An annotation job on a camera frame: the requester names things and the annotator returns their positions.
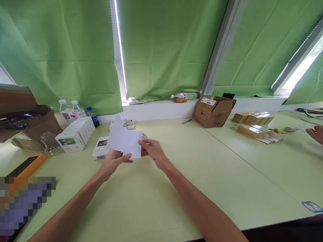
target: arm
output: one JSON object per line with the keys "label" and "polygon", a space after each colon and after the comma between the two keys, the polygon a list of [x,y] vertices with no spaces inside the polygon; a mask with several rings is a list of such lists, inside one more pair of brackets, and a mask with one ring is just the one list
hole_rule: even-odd
{"label": "arm", "polygon": [[248,241],[231,219],[175,168],[158,141],[146,139],[139,144],[142,156],[149,155],[169,178],[206,241]]}
{"label": "arm", "polygon": [[130,157],[131,154],[122,156],[122,153],[110,150],[94,176],[29,239],[29,242],[67,241],[99,187],[110,178],[121,163],[132,163]]}

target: table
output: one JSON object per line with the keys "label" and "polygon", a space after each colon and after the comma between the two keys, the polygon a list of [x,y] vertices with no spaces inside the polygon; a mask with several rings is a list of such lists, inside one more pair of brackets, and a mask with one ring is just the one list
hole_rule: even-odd
{"label": "table", "polygon": [[[312,201],[323,207],[323,193],[319,192],[323,184],[323,146],[305,132],[314,124],[288,112],[276,112],[274,115],[276,117],[269,128],[296,126],[301,129],[280,134],[284,140],[269,145],[240,133],[237,123],[231,121],[232,115],[222,128],[205,130],[297,201]],[[320,120],[309,120],[322,123]]]}
{"label": "table", "polygon": [[[135,128],[159,140],[173,164],[241,230],[313,215],[199,125],[182,125],[185,120],[142,121]],[[99,169],[102,161],[93,161],[91,154],[98,138],[109,134],[108,127],[101,124],[84,151],[50,157],[33,173],[55,176],[56,192],[16,241],[28,240]],[[11,167],[28,155],[18,149],[14,152],[6,155]],[[6,175],[10,171],[0,172]],[[166,175],[144,157],[121,164],[102,185],[71,241],[188,241],[201,237]]]}

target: bottle label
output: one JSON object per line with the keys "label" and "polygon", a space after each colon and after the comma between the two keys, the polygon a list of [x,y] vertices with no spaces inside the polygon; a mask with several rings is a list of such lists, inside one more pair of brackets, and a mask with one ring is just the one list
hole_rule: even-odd
{"label": "bottle label", "polygon": [[68,112],[68,113],[61,113],[65,119],[74,119],[76,118],[75,114],[73,111]]}
{"label": "bottle label", "polygon": [[93,117],[92,120],[93,120],[93,123],[96,123],[96,122],[99,121],[98,118],[97,118],[97,116]]}
{"label": "bottle label", "polygon": [[86,117],[86,114],[84,112],[84,110],[80,111],[80,112],[74,112],[77,118],[82,118],[82,117]]}

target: person's right hand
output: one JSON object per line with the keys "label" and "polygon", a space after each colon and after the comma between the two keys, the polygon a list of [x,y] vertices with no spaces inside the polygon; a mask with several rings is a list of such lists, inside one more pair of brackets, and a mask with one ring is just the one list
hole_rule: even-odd
{"label": "person's right hand", "polygon": [[323,126],[316,125],[314,129],[306,129],[306,132],[318,143],[323,145]]}
{"label": "person's right hand", "polygon": [[159,169],[163,170],[167,164],[171,163],[158,141],[153,139],[144,139],[143,141],[139,140],[138,143],[142,147],[141,157],[149,155]]}

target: plastic bottle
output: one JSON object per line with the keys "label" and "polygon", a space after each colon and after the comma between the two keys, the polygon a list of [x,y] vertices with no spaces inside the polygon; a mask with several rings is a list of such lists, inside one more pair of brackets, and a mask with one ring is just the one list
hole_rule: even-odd
{"label": "plastic bottle", "polygon": [[72,104],[73,104],[73,111],[75,113],[76,118],[86,117],[86,113],[84,111],[84,108],[82,108],[78,105],[78,101],[74,100],[74,101],[72,101]]}
{"label": "plastic bottle", "polygon": [[100,125],[100,122],[98,120],[98,117],[92,112],[92,107],[87,107],[86,109],[87,109],[86,115],[92,118],[94,127],[98,127]]}
{"label": "plastic bottle", "polygon": [[67,125],[70,125],[72,122],[74,122],[76,120],[76,116],[73,112],[73,109],[71,109],[68,106],[66,100],[64,100],[64,99],[59,100],[58,102],[61,104],[61,107],[60,107],[61,114],[65,118]]}
{"label": "plastic bottle", "polygon": [[180,92],[176,95],[171,95],[171,98],[178,97],[179,99],[183,100],[190,100],[190,99],[196,99],[197,94],[195,92]]}

